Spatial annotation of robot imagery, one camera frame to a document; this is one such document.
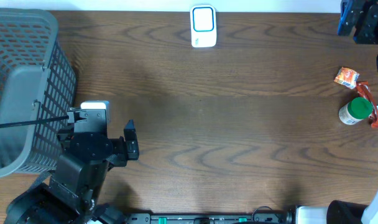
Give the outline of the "orange Kleenex tissue pack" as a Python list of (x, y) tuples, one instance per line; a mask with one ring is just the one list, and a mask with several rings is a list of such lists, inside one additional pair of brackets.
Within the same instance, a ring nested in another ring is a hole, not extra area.
[(338, 74), (334, 78), (334, 82), (343, 85), (347, 88), (354, 89), (356, 87), (359, 73), (353, 69), (341, 67)]

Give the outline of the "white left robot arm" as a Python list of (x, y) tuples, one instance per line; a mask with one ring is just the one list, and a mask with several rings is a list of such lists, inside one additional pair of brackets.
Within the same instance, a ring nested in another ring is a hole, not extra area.
[(98, 205), (106, 174), (139, 158), (133, 120), (110, 139), (105, 121), (84, 119), (58, 132), (63, 153), (54, 170), (41, 173), (6, 210), (6, 223), (125, 223), (108, 204)]

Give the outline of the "orange chocolate bar wrapper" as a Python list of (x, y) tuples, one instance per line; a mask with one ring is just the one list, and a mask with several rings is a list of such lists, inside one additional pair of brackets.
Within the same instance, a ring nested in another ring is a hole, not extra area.
[(368, 82), (357, 82), (356, 91), (360, 97), (365, 98), (372, 106), (372, 112), (369, 115), (371, 128), (378, 128), (378, 109)]

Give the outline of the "green cap bottle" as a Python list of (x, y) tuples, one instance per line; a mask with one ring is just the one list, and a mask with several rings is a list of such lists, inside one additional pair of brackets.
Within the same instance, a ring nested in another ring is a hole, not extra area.
[(339, 119), (346, 125), (354, 125), (372, 112), (371, 104), (363, 97), (357, 97), (344, 105), (338, 112)]

